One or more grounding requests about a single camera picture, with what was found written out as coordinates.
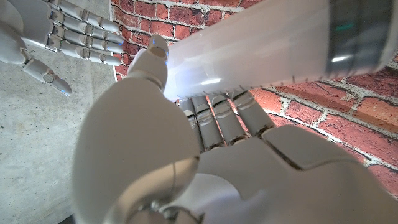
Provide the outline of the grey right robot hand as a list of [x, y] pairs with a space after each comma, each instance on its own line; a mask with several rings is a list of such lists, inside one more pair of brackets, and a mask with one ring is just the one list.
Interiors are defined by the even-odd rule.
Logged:
[[1, 61], [18, 65], [24, 72], [64, 95], [70, 85], [28, 51], [34, 45], [54, 53], [112, 66], [120, 65], [113, 54], [123, 52], [119, 25], [64, 0], [1, 1]]

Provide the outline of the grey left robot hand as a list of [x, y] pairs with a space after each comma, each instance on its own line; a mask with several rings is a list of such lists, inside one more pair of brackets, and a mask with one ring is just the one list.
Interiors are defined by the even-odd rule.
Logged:
[[163, 94], [159, 35], [89, 110], [76, 144], [78, 223], [396, 223], [397, 202], [352, 155], [279, 126], [201, 152]]

